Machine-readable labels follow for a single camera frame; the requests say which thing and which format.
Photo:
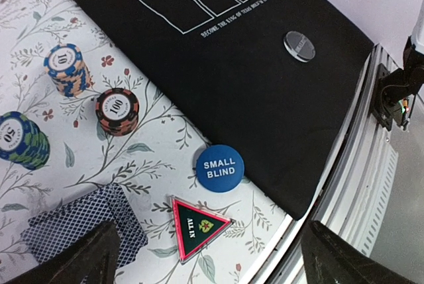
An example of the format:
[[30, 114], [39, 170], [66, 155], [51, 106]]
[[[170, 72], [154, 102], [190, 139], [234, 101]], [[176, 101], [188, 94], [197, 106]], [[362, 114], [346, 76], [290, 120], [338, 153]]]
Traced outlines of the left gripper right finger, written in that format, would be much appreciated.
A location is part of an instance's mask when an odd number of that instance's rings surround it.
[[321, 222], [308, 223], [301, 239], [308, 283], [411, 283], [361, 254]]

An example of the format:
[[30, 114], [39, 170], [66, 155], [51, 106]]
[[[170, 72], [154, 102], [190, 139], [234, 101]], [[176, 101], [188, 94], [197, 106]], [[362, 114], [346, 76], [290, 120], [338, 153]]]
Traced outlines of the triangular all in marker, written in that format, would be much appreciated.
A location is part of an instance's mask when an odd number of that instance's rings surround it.
[[210, 245], [236, 222], [233, 218], [209, 209], [200, 209], [174, 195], [170, 197], [170, 200], [182, 265]]

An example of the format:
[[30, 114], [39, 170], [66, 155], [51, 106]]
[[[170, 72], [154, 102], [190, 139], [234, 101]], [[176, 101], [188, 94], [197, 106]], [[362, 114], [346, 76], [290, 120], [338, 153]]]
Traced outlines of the green blue 50 chip stack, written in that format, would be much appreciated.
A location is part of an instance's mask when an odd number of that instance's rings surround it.
[[18, 111], [1, 115], [1, 159], [28, 170], [42, 168], [50, 157], [50, 143], [38, 125]]

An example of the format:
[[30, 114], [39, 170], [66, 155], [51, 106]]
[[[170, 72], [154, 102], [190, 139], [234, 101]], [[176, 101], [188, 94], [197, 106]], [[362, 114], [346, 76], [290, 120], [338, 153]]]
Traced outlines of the black poker mat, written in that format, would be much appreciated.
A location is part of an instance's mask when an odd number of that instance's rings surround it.
[[[248, 178], [300, 219], [372, 41], [327, 0], [74, 0]], [[307, 63], [283, 45], [313, 43]]]

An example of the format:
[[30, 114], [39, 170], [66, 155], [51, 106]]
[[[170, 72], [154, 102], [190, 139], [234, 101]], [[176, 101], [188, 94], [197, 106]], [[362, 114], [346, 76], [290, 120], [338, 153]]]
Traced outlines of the blue small blind button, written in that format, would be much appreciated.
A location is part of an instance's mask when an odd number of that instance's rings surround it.
[[244, 176], [242, 156], [228, 145], [206, 148], [195, 162], [199, 183], [214, 193], [226, 193], [236, 188]]

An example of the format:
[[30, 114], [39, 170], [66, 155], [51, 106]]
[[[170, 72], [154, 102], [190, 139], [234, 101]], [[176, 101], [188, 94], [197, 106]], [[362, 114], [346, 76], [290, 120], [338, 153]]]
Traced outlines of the front aluminium rail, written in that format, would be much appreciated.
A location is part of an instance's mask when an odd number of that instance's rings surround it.
[[318, 220], [361, 255], [423, 281], [423, 96], [406, 129], [384, 128], [371, 113], [377, 79], [398, 68], [376, 45], [360, 72], [354, 101], [308, 213], [291, 222], [254, 283], [305, 283], [301, 239]]

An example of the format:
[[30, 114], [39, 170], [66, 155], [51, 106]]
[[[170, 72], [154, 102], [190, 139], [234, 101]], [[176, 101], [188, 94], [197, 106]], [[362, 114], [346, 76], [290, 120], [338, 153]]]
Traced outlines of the clear round dealer button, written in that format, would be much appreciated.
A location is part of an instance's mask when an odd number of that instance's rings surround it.
[[292, 57], [303, 63], [310, 62], [316, 55], [310, 39], [298, 31], [287, 32], [283, 38], [283, 45]]

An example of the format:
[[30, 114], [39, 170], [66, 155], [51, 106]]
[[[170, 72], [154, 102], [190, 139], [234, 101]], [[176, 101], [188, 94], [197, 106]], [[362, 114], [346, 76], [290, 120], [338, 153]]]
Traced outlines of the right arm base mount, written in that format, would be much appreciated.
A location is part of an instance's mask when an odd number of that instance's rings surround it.
[[423, 85], [423, 51], [407, 39], [403, 50], [403, 68], [387, 75], [377, 75], [370, 113], [382, 128], [392, 129], [395, 106], [410, 95], [418, 94]]

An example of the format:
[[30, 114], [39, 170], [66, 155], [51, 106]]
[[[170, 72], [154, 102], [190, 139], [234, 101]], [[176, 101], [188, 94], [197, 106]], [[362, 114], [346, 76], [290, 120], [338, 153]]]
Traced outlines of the black red 100 chip stack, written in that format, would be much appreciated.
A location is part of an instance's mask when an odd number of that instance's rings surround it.
[[125, 88], [104, 91], [96, 100], [95, 114], [100, 127], [112, 136], [125, 136], [138, 124], [139, 102], [136, 95]]

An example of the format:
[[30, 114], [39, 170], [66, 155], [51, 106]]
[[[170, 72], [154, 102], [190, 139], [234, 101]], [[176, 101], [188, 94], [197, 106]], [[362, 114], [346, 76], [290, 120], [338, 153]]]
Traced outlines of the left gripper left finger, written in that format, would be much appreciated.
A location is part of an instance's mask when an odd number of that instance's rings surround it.
[[113, 283], [120, 238], [114, 222], [102, 222], [55, 258], [9, 283]]

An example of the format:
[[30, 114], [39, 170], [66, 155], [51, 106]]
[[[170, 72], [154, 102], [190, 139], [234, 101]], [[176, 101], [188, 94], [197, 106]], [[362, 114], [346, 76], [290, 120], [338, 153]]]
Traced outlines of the blue orange 10 chip stack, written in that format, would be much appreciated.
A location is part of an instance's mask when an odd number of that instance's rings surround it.
[[75, 44], [53, 47], [44, 58], [43, 67], [58, 92], [65, 97], [77, 97], [91, 86], [89, 68]]

